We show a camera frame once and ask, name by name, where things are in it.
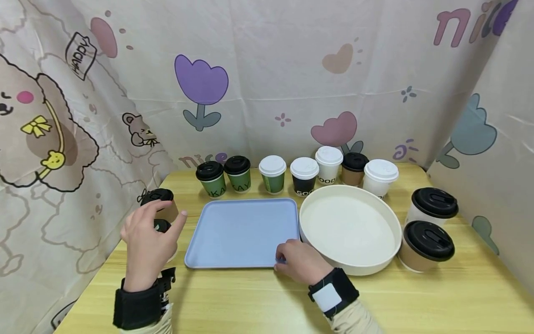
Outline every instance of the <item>sleeve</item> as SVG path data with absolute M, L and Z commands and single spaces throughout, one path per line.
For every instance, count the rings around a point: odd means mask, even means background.
M 343 311 L 328 319 L 334 333 L 382 334 L 382 330 L 359 300 L 355 300 Z
M 159 322 L 134 330 L 120 330 L 121 334 L 172 334 L 172 304 L 169 304 L 169 308 L 165 314 L 161 317 Z

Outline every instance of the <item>cup lid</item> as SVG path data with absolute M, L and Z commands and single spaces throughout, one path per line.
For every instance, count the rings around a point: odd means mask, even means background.
M 404 227 L 404 239 L 417 254 L 436 262 L 454 255 L 454 243 L 447 232 L 436 224 L 415 220 Z
M 343 157 L 343 168 L 348 169 L 352 172 L 363 172 L 365 165 L 369 162 L 369 159 L 361 154 L 356 152 L 349 152 Z
M 174 194 L 169 189 L 164 189 L 164 188 L 157 188 L 157 189 L 151 190 L 143 196 L 141 200 L 141 204 L 139 206 L 143 206 L 147 204 L 148 202 L 152 202 L 153 200 L 157 200 L 157 199 L 173 200 Z
M 250 160 L 243 156 L 233 156 L 224 163 L 224 171 L 229 175 L 238 175 L 250 169 Z
M 343 153 L 335 147 L 322 146 L 315 153 L 315 160 L 322 165 L 339 165 L 343 161 Z
M 309 180 L 319 174 L 319 165 L 317 164 L 317 161 L 306 157 L 293 160 L 289 169 L 291 170 L 291 174 L 301 180 Z
M 412 203 L 421 212 L 440 219 L 458 214 L 458 202 L 453 195 L 438 188 L 421 188 L 412 194 Z
M 170 227 L 171 224 L 165 219 L 154 219 L 154 229 L 156 229 L 156 231 L 165 233 L 170 229 Z
M 198 165 L 195 175 L 199 181 L 213 181 L 223 174 L 223 165 L 217 161 L 206 161 Z
M 399 177 L 397 166 L 391 161 L 373 159 L 364 167 L 365 175 L 377 182 L 393 182 Z
M 267 156 L 260 161 L 260 173 L 265 176 L 275 177 L 282 175 L 286 169 L 286 162 L 279 156 Z

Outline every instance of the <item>white round tray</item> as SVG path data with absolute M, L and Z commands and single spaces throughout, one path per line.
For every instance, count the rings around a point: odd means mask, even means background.
M 372 193 L 349 185 L 328 185 L 312 192 L 299 212 L 302 240 L 334 267 L 364 276 L 384 269 L 402 241 L 393 210 Z

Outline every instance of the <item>blue plastic tray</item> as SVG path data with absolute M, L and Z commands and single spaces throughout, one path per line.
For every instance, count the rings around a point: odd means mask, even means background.
M 278 244 L 299 237 L 290 198 L 212 201 L 200 214 L 184 262 L 189 268 L 273 267 Z

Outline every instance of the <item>pink tulip print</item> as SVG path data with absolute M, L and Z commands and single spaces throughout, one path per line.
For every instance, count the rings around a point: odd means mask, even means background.
M 356 117 L 350 111 L 345 111 L 337 118 L 327 119 L 322 126 L 312 127 L 311 136 L 321 145 L 341 147 L 343 154 L 360 153 L 364 147 L 362 141 L 355 142 L 351 148 L 348 145 L 356 134 L 357 127 Z
M 185 96 L 197 104 L 197 114 L 184 110 L 184 117 L 197 131 L 219 122 L 221 114 L 205 114 L 206 106 L 219 102 L 228 90 L 228 74 L 220 66 L 210 67 L 197 59 L 191 62 L 186 56 L 178 55 L 174 61 L 176 79 Z

